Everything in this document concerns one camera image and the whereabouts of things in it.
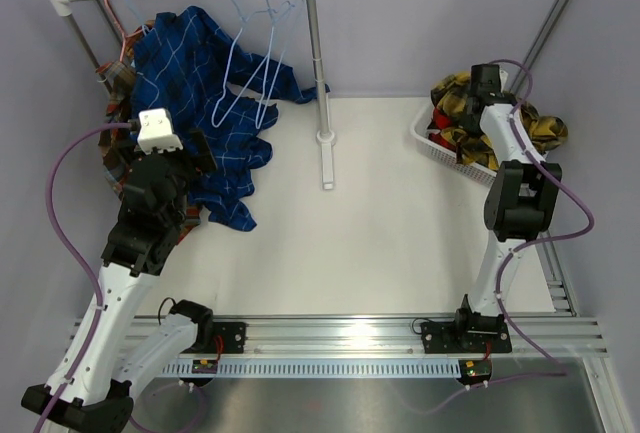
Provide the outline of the yellow black plaid shirt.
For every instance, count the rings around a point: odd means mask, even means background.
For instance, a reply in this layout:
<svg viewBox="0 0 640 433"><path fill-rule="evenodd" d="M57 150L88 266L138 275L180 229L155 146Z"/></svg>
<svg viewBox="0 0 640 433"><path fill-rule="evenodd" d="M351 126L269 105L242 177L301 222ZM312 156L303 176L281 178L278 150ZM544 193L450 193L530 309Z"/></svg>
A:
<svg viewBox="0 0 640 433"><path fill-rule="evenodd" d="M434 108L439 108L455 123L454 127L445 129L442 136L455 144L456 151L453 152L457 162L463 165L477 163L496 172L499 163L489 138L484 134L474 137L459 125L469 86L469 72L448 75L432 88L431 102ZM568 128L560 118L541 116L529 102L524 102L521 107L521 119L532 144L541 155L562 146L568 140Z"/></svg>

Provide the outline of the red black plaid shirt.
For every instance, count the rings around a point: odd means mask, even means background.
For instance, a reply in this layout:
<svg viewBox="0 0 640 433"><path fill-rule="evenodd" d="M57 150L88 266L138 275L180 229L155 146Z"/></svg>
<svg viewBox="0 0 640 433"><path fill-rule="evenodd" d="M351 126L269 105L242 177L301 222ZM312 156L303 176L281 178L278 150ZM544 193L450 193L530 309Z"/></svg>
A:
<svg viewBox="0 0 640 433"><path fill-rule="evenodd" d="M435 107L432 112L432 120L428 129L434 132L428 134L428 139L441 147L444 147L450 151L456 151L454 143L450 143L443 136L442 132L450 127L454 127L455 123L439 108Z"/></svg>

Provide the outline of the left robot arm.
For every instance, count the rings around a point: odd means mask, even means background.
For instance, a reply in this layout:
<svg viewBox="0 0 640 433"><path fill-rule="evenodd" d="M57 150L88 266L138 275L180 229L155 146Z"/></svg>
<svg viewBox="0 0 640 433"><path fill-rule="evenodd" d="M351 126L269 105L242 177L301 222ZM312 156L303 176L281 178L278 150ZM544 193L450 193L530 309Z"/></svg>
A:
<svg viewBox="0 0 640 433"><path fill-rule="evenodd" d="M120 432L144 388L184 351L202 352L215 337L210 308L177 302L154 333L124 361L117 360L126 332L178 244L191 184L217 165L201 131L192 148L175 135L143 146L122 187L117 221L88 274L94 297L63 360L49 379L26 389L21 405L76 432Z"/></svg>

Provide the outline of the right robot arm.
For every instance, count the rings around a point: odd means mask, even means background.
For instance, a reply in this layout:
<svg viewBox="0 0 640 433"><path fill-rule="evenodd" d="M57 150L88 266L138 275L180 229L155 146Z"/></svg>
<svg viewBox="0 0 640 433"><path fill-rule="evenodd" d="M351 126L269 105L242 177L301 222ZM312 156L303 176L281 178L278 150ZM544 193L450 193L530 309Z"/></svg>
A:
<svg viewBox="0 0 640 433"><path fill-rule="evenodd" d="M456 311L452 336L469 353L509 352L506 300L524 245L550 226L562 178L557 164L545 164L529 139L515 98L485 93L471 102L472 118L490 140L499 168L484 204L488 243L471 292Z"/></svg>

